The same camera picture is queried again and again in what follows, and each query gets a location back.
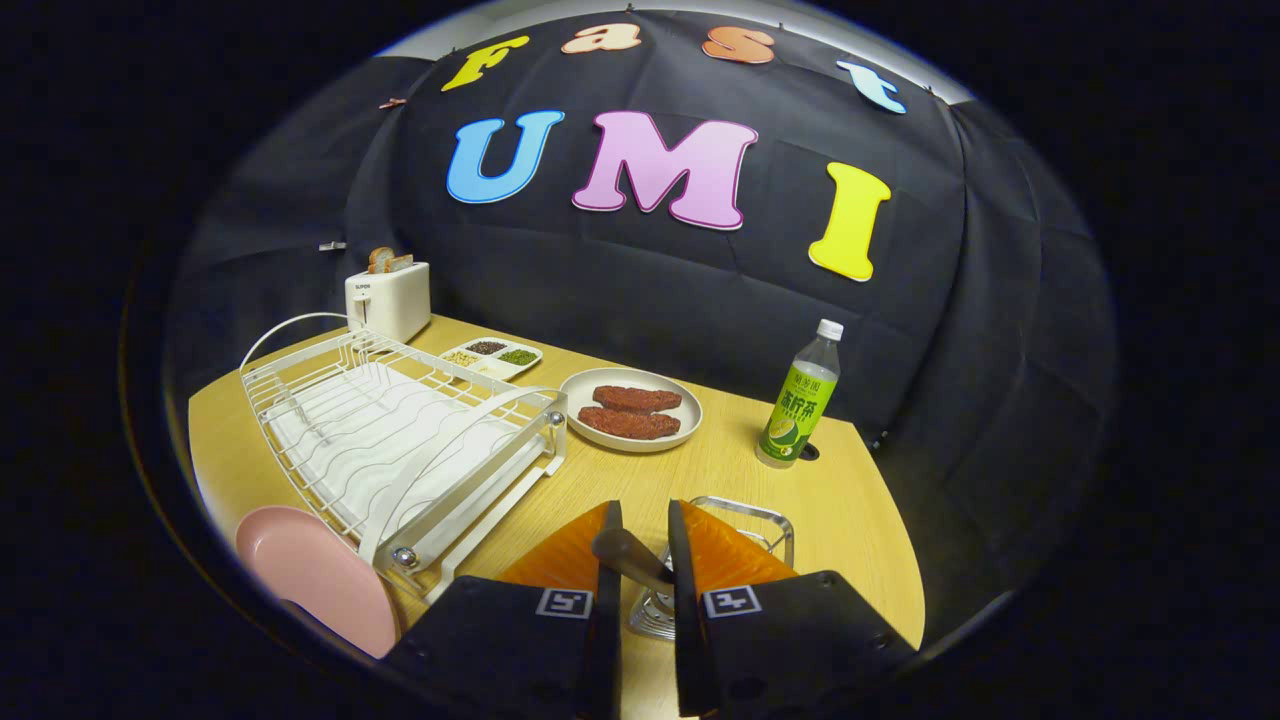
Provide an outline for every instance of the green tea bottle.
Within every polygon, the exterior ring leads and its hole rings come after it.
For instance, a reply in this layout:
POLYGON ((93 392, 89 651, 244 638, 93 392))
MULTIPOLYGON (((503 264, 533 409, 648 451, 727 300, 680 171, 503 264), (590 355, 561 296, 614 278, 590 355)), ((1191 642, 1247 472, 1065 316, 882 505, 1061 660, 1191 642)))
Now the green tea bottle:
POLYGON ((840 379, 836 343, 845 333, 840 323, 818 323, 818 337, 796 355, 782 383, 769 424, 760 433, 755 456, 769 468, 790 468, 818 425, 840 379))

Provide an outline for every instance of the pink letter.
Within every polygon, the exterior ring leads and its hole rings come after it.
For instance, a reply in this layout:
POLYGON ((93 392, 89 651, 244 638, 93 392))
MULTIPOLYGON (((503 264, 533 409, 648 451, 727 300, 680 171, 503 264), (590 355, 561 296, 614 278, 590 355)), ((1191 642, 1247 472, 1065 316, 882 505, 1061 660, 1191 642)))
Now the pink letter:
POLYGON ((742 227, 737 210, 737 176, 746 147, 760 136, 737 123, 708 120, 667 150, 658 126, 646 113, 600 113, 604 131, 586 187, 573 193, 573 205, 609 213, 627 204, 618 191, 626 167, 640 210, 649 213, 685 174, 685 193, 671 204, 677 220, 719 231, 742 227))

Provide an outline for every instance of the orange letter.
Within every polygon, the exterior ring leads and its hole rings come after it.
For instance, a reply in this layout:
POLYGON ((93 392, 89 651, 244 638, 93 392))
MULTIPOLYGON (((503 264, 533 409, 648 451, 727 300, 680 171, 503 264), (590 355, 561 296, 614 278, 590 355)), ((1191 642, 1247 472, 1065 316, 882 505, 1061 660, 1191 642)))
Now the orange letter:
POLYGON ((756 29, 740 27, 717 27, 707 33, 710 42, 703 42, 703 53, 721 60, 750 63, 758 65, 773 59, 773 38, 756 29))
POLYGON ((631 23, 595 26, 576 32, 573 37, 577 40, 566 42, 561 53, 573 55, 591 50, 626 50, 640 45, 640 26, 631 23))
POLYGON ((483 68, 492 68, 497 65, 503 58, 507 56, 511 47, 520 47, 527 42, 529 36, 522 35, 512 40, 504 40, 497 45, 490 45, 489 47, 481 47, 467 55, 467 61, 462 65, 462 69, 458 70, 458 74, 453 76, 453 79, 451 79, 448 85, 440 88, 440 92, 447 92, 461 85, 480 79, 484 77, 480 72, 483 68))

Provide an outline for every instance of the seeds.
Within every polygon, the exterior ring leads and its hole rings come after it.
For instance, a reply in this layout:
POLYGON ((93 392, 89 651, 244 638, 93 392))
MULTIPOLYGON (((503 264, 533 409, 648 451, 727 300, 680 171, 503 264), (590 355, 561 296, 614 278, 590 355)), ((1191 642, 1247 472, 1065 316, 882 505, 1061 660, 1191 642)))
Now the seeds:
POLYGON ((506 343, 492 342, 485 340, 468 345, 467 350, 470 350, 471 352, 479 352, 480 355, 493 355, 494 352, 498 352, 503 347, 507 347, 506 343))
POLYGON ((498 360, 503 363, 511 363, 512 365, 527 365, 538 359, 538 355, 527 350, 512 350, 504 355, 499 355, 498 360))
POLYGON ((475 355, 467 355, 461 350, 454 350, 453 352, 445 355, 444 357, 440 357, 440 360, 447 360, 449 363, 453 363, 454 365, 462 365, 463 368, 466 368, 467 365, 474 365, 475 363, 480 361, 480 359, 476 357, 475 355))

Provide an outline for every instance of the wire rack handle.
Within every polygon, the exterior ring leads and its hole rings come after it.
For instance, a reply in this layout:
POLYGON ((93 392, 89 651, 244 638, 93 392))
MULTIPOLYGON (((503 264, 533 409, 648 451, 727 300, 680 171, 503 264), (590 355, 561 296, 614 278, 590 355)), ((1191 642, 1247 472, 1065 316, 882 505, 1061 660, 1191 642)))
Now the wire rack handle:
POLYGON ((454 429, 444 432, 442 428, 439 434, 415 452, 404 469, 401 470, 392 484, 388 486, 388 492, 378 501, 378 507, 370 515, 370 521, 360 538, 360 557, 370 565, 374 564, 374 552, 378 550, 378 543, 381 542, 383 533, 387 532, 387 525, 390 523, 392 515, 404 500, 404 496, 408 495, 410 487, 417 477, 422 473, 422 470, 431 466, 431 462, 435 461, 435 457, 440 452, 453 445, 454 441, 462 437, 462 433, 471 429, 471 427, 476 423, 484 420, 494 410, 502 407, 503 405, 509 405, 521 397, 538 393, 550 393, 553 396, 562 395, 558 389, 549 387, 517 387, 508 389, 507 392, 495 395, 480 405, 467 410, 463 415, 461 415, 461 419, 453 423, 456 424, 454 429))
POLYGON ((285 325, 297 323, 298 320, 306 320, 307 318, 342 318, 343 320, 347 320, 348 323, 351 322, 351 318, 348 318, 347 315, 343 315, 342 313, 307 313, 306 315, 298 315, 297 318, 289 318, 288 320, 284 320, 279 325, 275 325, 274 328, 266 331, 266 334, 264 334, 262 337, 257 338, 257 342, 253 343, 253 347, 248 348, 248 352, 244 354, 244 360, 241 361, 241 375, 244 374, 244 365, 247 365, 248 361, 253 357, 253 354, 257 352, 257 348, 261 347, 264 342, 266 342, 266 338, 271 337, 273 334, 275 334, 276 332, 279 332, 285 325))

